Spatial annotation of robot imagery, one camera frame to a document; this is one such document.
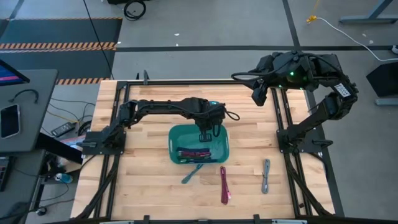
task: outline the wooden tabletop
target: wooden tabletop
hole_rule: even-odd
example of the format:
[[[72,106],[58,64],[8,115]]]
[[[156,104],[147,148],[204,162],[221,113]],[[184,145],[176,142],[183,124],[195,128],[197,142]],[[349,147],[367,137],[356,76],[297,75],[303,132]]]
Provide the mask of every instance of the wooden tabletop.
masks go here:
[[[92,131],[109,125],[115,92],[116,81],[101,82]],[[195,96],[226,103],[227,110],[240,115],[240,121],[228,117],[223,121],[230,152],[222,166],[226,167],[232,199],[227,205],[221,203],[221,164],[205,165],[188,184],[181,184],[195,166],[176,165],[170,160],[168,133],[171,127],[193,124],[193,120],[178,115],[149,115],[126,130],[112,219],[142,220],[144,215],[150,215],[151,220],[250,219],[254,214],[261,218],[293,218],[285,162],[275,134],[278,126],[271,91],[263,107],[254,104],[251,93],[243,85],[132,86],[130,99],[177,101]],[[304,93],[289,90],[287,96],[293,121],[299,123],[308,116]],[[287,127],[283,110],[282,117]],[[261,192],[264,159],[271,160],[268,194]],[[103,156],[96,156],[82,170],[71,217],[77,216],[97,191],[102,162]],[[334,212],[323,164],[308,154],[302,154],[302,164],[308,188],[329,212]],[[102,215],[108,191],[104,195]]]

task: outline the concrete floor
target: concrete floor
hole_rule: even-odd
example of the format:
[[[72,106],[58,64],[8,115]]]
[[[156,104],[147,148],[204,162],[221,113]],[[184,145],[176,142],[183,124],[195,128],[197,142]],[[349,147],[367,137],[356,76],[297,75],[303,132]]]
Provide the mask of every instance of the concrete floor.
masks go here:
[[[111,6],[100,0],[86,0],[93,17],[121,17],[122,6]],[[0,17],[7,17],[17,0],[0,1]],[[316,0],[289,0],[301,46],[354,45],[322,21],[309,26]],[[316,15],[338,25],[340,16],[366,14],[377,0],[320,1]],[[292,45],[292,38],[282,1],[276,0],[152,0],[146,2],[147,14],[139,21],[123,20],[119,47],[175,47],[197,45]],[[386,9],[398,12],[398,1]],[[25,0],[17,18],[86,17],[81,0]],[[398,44],[398,23],[389,25],[340,26],[355,39],[373,45]],[[189,51],[189,52],[118,52],[113,65],[116,79],[133,79],[146,69],[151,79],[228,78],[233,72],[247,71],[256,66],[260,57],[270,51]],[[358,102],[351,113],[340,121],[327,121],[325,135],[335,143],[330,150],[343,210],[347,217],[398,220],[398,157],[395,136],[398,128],[398,108],[377,107],[377,98],[366,75],[381,63],[367,51],[314,52],[337,54],[343,71],[358,84]],[[394,55],[376,51],[381,58]],[[56,86],[53,97],[64,100],[94,102],[98,85]],[[317,101],[330,90],[315,92]],[[83,112],[82,104],[54,102],[76,115]],[[69,116],[61,111],[51,110]],[[46,116],[44,128],[51,130],[64,121]],[[62,185],[49,185],[43,198],[64,191]],[[60,198],[74,197],[75,185]],[[28,223],[66,220],[72,203],[49,208],[44,217],[30,214]]]

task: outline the computer screen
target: computer screen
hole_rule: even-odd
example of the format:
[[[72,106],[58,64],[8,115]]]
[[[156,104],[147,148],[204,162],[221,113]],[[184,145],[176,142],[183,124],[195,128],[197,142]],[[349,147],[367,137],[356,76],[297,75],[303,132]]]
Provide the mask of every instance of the computer screen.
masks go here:
[[[29,79],[0,60],[0,86],[27,83]]]

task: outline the gray desk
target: gray desk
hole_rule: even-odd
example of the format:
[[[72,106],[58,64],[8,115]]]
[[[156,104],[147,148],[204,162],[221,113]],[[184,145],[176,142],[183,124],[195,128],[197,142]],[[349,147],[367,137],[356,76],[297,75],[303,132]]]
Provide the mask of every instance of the gray desk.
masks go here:
[[[17,202],[31,202],[41,199],[44,186],[38,177],[31,177],[15,171],[19,169],[31,175],[39,175],[47,152],[62,156],[71,161],[82,162],[81,152],[40,133],[47,106],[55,86],[58,72],[56,70],[21,70],[30,79],[30,83],[0,86],[0,108],[17,103],[21,111],[21,132],[9,139],[0,139],[0,156],[13,156],[15,163],[11,165],[11,173],[6,181],[6,187],[0,192],[0,217],[5,216]],[[35,104],[35,94],[21,93],[14,102],[14,95],[21,90],[35,89],[39,92],[38,103]],[[32,203],[30,208],[37,208],[38,203]],[[9,223],[13,220],[1,220]]]

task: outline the white label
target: white label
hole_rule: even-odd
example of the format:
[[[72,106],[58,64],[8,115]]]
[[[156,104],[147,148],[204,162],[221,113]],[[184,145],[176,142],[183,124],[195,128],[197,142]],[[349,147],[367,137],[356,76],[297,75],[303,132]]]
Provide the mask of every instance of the white label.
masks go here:
[[[349,91],[343,86],[343,84],[335,85],[336,90],[340,93],[342,97],[351,96]]]

